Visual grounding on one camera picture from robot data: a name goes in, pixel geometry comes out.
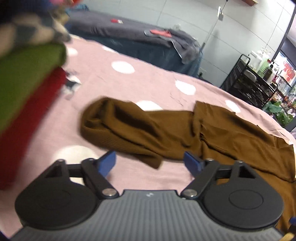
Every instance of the white polka dot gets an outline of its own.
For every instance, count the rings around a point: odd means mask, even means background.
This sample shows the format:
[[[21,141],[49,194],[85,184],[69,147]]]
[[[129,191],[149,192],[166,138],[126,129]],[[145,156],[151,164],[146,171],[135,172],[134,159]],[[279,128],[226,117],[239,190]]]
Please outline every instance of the white polka dot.
[[[69,75],[69,76],[67,76],[67,79],[72,82],[76,82],[78,84],[81,84],[81,81],[75,75]]]
[[[176,80],[175,85],[182,93],[186,95],[194,95],[196,92],[196,88],[193,85],[187,84],[183,81]]]
[[[136,105],[145,111],[162,110],[162,108],[159,105],[155,104],[150,100],[139,101],[136,103]]]
[[[231,100],[225,101],[226,105],[235,113],[240,113],[240,108]]]
[[[132,74],[135,72],[133,66],[125,61],[112,62],[112,68],[123,74]]]
[[[111,49],[109,47],[106,46],[102,46],[103,50],[109,51],[109,52],[113,52],[113,53],[117,53],[114,49]]]
[[[66,146],[59,149],[52,157],[52,161],[58,159],[66,160],[67,164],[80,163],[84,159],[95,158],[98,159],[98,155],[91,149],[85,146]]]
[[[76,56],[78,55],[78,51],[76,49],[73,49],[71,47],[67,47],[67,55],[68,56]]]

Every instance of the brown cloth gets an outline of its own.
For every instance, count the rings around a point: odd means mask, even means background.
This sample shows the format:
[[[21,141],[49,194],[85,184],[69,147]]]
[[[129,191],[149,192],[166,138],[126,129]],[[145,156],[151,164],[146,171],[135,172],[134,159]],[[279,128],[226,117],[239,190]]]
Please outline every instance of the brown cloth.
[[[221,164],[242,160],[282,196],[285,208],[277,227],[286,232],[296,216],[293,146],[224,108],[196,102],[193,112],[146,112],[132,102],[102,98],[84,111],[81,135],[153,168],[163,158],[182,160],[185,151]]]

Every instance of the pink polka dot bedsheet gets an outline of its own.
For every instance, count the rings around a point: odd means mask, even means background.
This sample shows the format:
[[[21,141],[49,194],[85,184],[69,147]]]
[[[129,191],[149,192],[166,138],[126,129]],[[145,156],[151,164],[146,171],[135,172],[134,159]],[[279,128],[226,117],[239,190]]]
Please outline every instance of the pink polka dot bedsheet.
[[[147,111],[192,110],[196,100],[206,102],[233,111],[296,146],[294,137],[268,114],[206,82],[162,70],[84,39],[73,38],[67,44],[67,52],[64,69],[73,73],[81,85],[70,97],[65,94],[58,97],[31,141],[15,184],[0,191],[0,230],[7,236],[21,228],[14,210],[15,198],[57,158],[65,158],[72,164],[107,151],[84,140],[78,129],[83,109],[102,96],[133,101]],[[155,170],[129,155],[118,154],[108,180],[120,192],[124,189],[180,192],[192,177],[180,161],[164,161]]]

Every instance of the blue gripper pad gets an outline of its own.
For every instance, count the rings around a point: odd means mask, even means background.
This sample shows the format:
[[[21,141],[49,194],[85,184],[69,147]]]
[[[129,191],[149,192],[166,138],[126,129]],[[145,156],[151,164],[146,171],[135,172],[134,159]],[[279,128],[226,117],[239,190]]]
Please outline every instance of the blue gripper pad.
[[[98,171],[106,177],[116,163],[116,152],[108,151],[105,155],[98,159]]]
[[[191,175],[194,177],[205,167],[205,163],[201,159],[194,157],[187,151],[184,153],[183,161],[188,171],[190,171]]]

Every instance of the grey ribbed surface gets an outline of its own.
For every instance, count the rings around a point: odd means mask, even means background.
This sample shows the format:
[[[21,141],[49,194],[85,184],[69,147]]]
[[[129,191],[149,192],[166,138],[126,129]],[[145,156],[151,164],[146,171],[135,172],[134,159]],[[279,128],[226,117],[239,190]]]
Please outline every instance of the grey ribbed surface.
[[[274,228],[260,232],[226,229],[209,219],[198,202],[184,200],[175,191],[133,191],[102,202],[84,223],[59,231],[30,227],[13,241],[278,241]]]

